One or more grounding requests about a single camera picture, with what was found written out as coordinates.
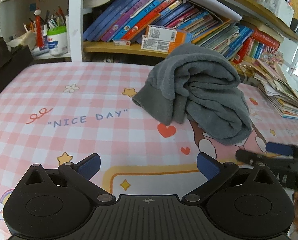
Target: pencil cup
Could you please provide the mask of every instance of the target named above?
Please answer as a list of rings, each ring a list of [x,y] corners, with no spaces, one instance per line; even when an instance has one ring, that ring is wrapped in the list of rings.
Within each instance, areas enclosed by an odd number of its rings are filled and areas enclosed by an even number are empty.
[[[59,26],[47,32],[49,53],[59,56],[68,52],[66,26]]]

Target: metal screw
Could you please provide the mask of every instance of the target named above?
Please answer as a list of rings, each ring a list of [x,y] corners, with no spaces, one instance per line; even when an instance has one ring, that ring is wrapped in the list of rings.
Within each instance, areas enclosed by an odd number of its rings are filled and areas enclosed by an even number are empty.
[[[196,194],[189,194],[185,196],[185,200],[189,202],[197,202],[200,200],[200,197]]]
[[[109,194],[102,194],[98,196],[98,200],[101,202],[108,202],[108,201],[111,201],[112,199],[113,199],[113,196]]]

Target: purple book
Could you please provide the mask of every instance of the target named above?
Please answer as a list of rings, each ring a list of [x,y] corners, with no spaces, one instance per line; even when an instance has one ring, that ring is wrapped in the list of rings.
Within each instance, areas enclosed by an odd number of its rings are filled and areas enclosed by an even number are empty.
[[[111,39],[131,20],[130,16],[139,8],[144,6],[150,0],[140,0],[129,11],[127,11],[120,19],[106,32],[101,38],[102,41],[111,41]]]

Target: folded gray clothing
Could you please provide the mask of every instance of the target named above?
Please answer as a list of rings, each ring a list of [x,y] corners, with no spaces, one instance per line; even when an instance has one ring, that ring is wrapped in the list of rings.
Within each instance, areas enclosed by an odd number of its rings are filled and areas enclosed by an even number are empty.
[[[252,129],[239,83],[223,55],[185,43],[150,71],[132,100],[165,125],[183,123],[187,114],[212,138],[230,145],[243,141]]]

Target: blue label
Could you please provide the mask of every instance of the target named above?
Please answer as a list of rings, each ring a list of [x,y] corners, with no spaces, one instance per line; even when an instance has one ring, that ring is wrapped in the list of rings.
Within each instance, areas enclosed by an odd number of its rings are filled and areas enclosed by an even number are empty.
[[[49,41],[48,42],[48,48],[49,49],[57,49],[58,48],[58,41]]]

